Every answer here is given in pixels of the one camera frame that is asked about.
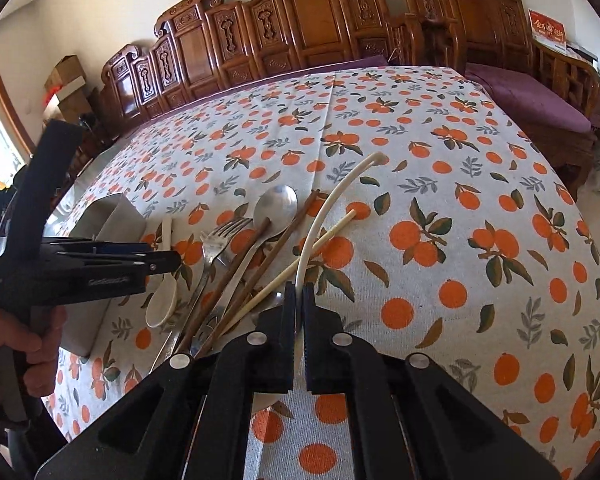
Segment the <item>wooden chopstick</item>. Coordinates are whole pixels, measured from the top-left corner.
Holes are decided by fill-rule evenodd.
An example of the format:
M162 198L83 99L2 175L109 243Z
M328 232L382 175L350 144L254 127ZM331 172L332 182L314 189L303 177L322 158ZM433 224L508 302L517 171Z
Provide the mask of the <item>wooden chopstick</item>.
M314 244L311 249L312 254L317 253L324 245L329 242L336 234L338 234L344 227L349 224L356 216L355 211L349 211L343 218L341 218L336 225L334 225L331 229L329 229L325 234L323 234L318 241ZM298 256L296 260L290 264L285 270L280 272L279 275L275 277L275 279L266 285L258 294L256 294L251 300L249 300L234 316L234 318L229 322L227 328L224 329L224 332L221 335L226 334L231 330L235 325L246 316L251 310L253 310L258 304L263 301L269 294L271 294L274 290L276 290L280 285L286 282L296 269L298 268L298 264L300 263L300 257Z
M276 256L278 256L278 253L282 250L282 247L289 240L289 237L293 234L293 232L302 223L302 221L304 220L304 217L306 216L306 214L309 211L309 208L311 207L312 203L314 203L314 200L316 199L316 197L318 196L319 193L320 193L320 190L315 189L314 191L312 191L311 195L309 195L309 197L304 201L304 205L302 206L302 209L296 214L296 216L294 217L291 224L289 224L289 227L286 228L285 232L282 233L282 236L276 242L276 244L273 246L272 250L269 251L269 254L267 254L267 257L264 259L263 263L258 267L258 269L249 278L249 281L246 283L244 288L240 291L240 294L235 296L232 299L232 301L229 303L229 306L228 306L227 310L225 311L224 316L222 316L222 319L219 321L219 323L213 329L213 332L209 335L209 337L206 338L206 341L202 344L202 346L200 347L200 350L198 350L198 353L194 356L194 359L205 356L206 353L213 346L216 339L218 339L218 337L222 334L222 332L224 332L224 329L227 327L229 322L233 319L234 315L238 313L238 311L240 310L240 307L242 306L244 301L247 299L247 297L250 295L251 291L253 290L253 287L256 286L256 284L258 283L260 278L264 275L264 273L267 271L267 269L269 268L269 266L271 265L273 260L276 258Z
M218 283L218 286L216 286L216 290L214 290L214 293L211 295L211 298L209 298L209 300L205 303L201 303L198 311L193 313L193 318L185 327L184 337L180 341L178 347L175 349L174 354L180 352L189 352L189 347L191 345L193 336L196 335L196 333L204 323L206 316L208 316L209 313L211 313L211 311L216 306L216 303L220 299L220 296L222 296L222 292L224 292L224 289L228 285L229 281L231 281L231 278L237 272L238 267L240 267L240 264L245 259L249 250L253 247L254 243L256 243L256 241L258 241L258 239L267 231L267 229L269 229L270 225L271 220L269 218L265 218L262 221L260 227L256 229L253 235L251 235L251 238L249 238L249 241L247 241L242 250L235 255L234 259L231 262L231 265L229 265L229 268Z

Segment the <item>fork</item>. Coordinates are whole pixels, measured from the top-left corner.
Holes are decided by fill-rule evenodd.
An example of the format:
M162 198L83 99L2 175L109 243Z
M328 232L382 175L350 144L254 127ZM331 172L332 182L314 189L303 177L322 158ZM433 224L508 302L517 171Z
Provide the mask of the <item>fork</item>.
M162 348L160 349L160 352L155 358L154 364L151 367L152 372L171 356L175 348L180 343L184 328L189 323L191 314L193 313L195 306L198 304L200 296L202 296L202 292L205 290L206 282L208 282L211 268L215 259L222 253L222 251L226 249L232 238L243 228L247 227L250 222L251 218L239 218L231 220L211 231L203 240L202 255L204 267L202 270L202 276L200 276L200 281L196 286L196 290L193 291L189 303L187 303L187 315L185 316L183 313L169 333L167 340L162 345Z

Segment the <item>orange print tablecloth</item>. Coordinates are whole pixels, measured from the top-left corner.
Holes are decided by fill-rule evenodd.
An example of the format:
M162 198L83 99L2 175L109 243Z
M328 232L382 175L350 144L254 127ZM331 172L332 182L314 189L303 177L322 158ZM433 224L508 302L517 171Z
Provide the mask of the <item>orange print tablecloth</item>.
M452 70L298 76L184 108L134 134L66 229L114 192L148 219L149 242L173 214L186 301L202 270L201 232L250 215L272 183L301 202L312 189L326 194L376 150L389 163L357 180L326 222L358 213L311 262L318 303L378 351L423 348L574 478L600 446L600 256L547 161ZM263 283L292 261L309 224ZM68 438L148 373L168 328L144 325L146 299L112 302L89 359L61 352L47 407ZM254 416L245 478L316 475L352 478L344 398L296 388Z

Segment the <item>spoon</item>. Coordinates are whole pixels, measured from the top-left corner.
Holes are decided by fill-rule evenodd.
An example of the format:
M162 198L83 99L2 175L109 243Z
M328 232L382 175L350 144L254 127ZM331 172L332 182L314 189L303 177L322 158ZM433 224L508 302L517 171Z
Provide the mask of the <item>spoon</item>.
M165 215L162 220L162 244L163 251L171 250L171 215ZM158 328L165 323L176 309L176 295L178 282L169 272L162 275L162 282L158 286L149 304L146 307L144 318L150 328Z
M274 186L260 197L253 211L253 224L257 228L259 225L262 225L265 218L269 218L271 220L269 229L249 250L240 264L240 267L238 267L238 270L231 278L231 281L224 289L222 296L218 300L218 304L216 304L214 309L202 323L202 326L191 342L192 355L197 353L202 343L218 324L218 321L221 319L224 311L229 305L243 274L247 271L247 267L251 263L251 260L258 249L269 238L273 238L284 232L293 221L297 212L298 197L296 196L296 192L289 186Z

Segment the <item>hand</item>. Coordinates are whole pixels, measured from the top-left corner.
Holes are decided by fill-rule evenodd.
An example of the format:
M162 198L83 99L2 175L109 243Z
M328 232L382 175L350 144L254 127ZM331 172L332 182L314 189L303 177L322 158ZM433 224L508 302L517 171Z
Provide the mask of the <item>hand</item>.
M0 309L0 346L27 354L27 363L32 366L24 374L24 384L33 397L45 397L54 392L58 349L65 321L64 306L56 306L51 312L49 328L41 338L14 316Z

